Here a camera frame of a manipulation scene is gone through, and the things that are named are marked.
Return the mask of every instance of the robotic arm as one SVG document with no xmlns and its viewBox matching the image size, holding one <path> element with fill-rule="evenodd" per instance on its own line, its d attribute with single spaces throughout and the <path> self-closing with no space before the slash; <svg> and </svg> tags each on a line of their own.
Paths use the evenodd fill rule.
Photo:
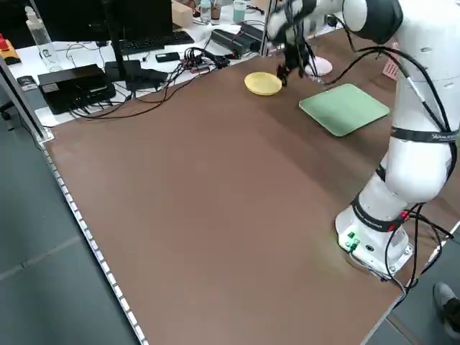
<svg viewBox="0 0 460 345">
<path fill-rule="evenodd" d="M 305 36 L 342 11 L 355 35 L 378 45 L 391 38 L 421 64 L 401 61 L 392 135 L 387 154 L 371 180 L 336 217 L 339 245 L 381 277 L 392 276 L 413 253 L 403 229 L 404 211 L 435 198 L 456 160 L 453 142 L 460 127 L 460 6 L 455 0 L 286 0 L 267 23 L 267 35 L 285 45 L 278 77 L 299 69 L 312 52 Z M 428 81 L 420 69 L 431 77 Z M 428 110 L 443 121 L 442 130 Z"/>
<path fill-rule="evenodd" d="M 386 43 L 403 21 L 398 0 L 291 0 L 278 7 L 267 25 L 269 39 L 285 45 L 285 64 L 277 71 L 278 78 L 287 85 L 289 74 L 296 68 L 305 74 L 313 52 L 304 37 L 318 31 L 326 17 L 342 11 L 349 29 L 361 38 L 377 44 Z"/>
</svg>

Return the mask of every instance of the black keyboard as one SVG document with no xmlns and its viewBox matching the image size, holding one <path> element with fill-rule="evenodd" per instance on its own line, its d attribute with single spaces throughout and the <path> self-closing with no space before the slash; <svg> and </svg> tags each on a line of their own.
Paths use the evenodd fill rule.
<svg viewBox="0 0 460 345">
<path fill-rule="evenodd" d="M 170 36 L 146 38 L 144 40 L 124 40 L 120 42 L 120 49 L 123 55 L 137 54 L 138 52 L 149 52 L 150 50 L 161 50 L 166 45 L 188 45 L 195 43 L 193 38 L 185 31 L 173 32 Z"/>
</svg>

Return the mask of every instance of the red object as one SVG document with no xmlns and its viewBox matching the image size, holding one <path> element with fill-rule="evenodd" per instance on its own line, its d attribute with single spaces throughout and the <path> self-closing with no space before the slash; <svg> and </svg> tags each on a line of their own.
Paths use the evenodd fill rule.
<svg viewBox="0 0 460 345">
<path fill-rule="evenodd" d="M 402 213 L 400 214 L 400 217 L 401 217 L 401 224 L 398 224 L 398 225 L 397 225 L 397 228 L 398 228 L 398 229 L 399 229 L 399 227 L 400 227 L 403 223 L 405 223 L 406 221 L 408 221 L 408 219 L 409 219 L 409 212 L 406 212 L 406 211 L 402 212 Z M 391 225 L 391 226 L 388 228 L 388 232 L 391 232 L 391 231 L 394 231 L 394 230 L 396 230 L 396 225 Z"/>
<path fill-rule="evenodd" d="M 6 43 L 6 40 L 3 38 L 2 34 L 0 34 L 0 49 L 9 50 L 8 43 Z"/>
</svg>

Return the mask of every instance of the plastic bottle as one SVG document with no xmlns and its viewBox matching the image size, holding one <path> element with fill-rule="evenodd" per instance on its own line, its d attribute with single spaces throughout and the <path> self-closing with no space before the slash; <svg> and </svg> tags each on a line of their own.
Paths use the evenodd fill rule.
<svg viewBox="0 0 460 345">
<path fill-rule="evenodd" d="M 27 27 L 29 28 L 35 44 L 40 51 L 40 57 L 43 62 L 46 64 L 50 72 L 62 70 L 55 46 L 46 31 L 43 21 L 37 17 L 37 14 L 32 7 L 26 6 L 25 10 L 28 18 L 26 22 Z"/>
<path fill-rule="evenodd" d="M 211 22 L 211 0 L 201 0 L 200 13 L 201 21 L 209 24 Z"/>
</svg>

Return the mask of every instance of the shoe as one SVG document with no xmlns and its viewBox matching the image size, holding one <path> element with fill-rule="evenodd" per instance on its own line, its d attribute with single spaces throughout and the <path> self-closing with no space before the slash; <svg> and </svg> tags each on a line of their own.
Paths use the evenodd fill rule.
<svg viewBox="0 0 460 345">
<path fill-rule="evenodd" d="M 438 282 L 436 285 L 433 286 L 433 297 L 436 302 L 436 307 L 441 315 L 444 315 L 444 306 L 449 302 L 451 299 L 456 298 L 455 293 L 452 289 L 443 282 Z M 446 329 L 446 333 L 453 339 L 460 339 L 460 333 L 455 332 L 452 329 L 452 326 L 447 320 L 443 320 L 444 328 Z"/>
</svg>

